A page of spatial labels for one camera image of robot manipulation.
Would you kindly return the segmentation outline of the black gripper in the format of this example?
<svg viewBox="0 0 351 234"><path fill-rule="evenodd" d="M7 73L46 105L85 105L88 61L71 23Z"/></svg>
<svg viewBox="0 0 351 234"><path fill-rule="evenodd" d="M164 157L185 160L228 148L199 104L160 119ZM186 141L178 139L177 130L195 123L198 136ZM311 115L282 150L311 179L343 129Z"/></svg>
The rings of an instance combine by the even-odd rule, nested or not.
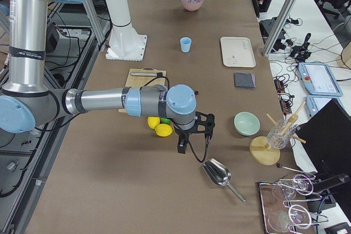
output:
<svg viewBox="0 0 351 234"><path fill-rule="evenodd" d="M191 134L203 134L205 144L208 145L213 136L214 119L215 116L212 113L204 114L196 111L194 119L188 124L180 124L172 120L174 130L178 135L178 153L186 154L187 145L190 145Z"/></svg>

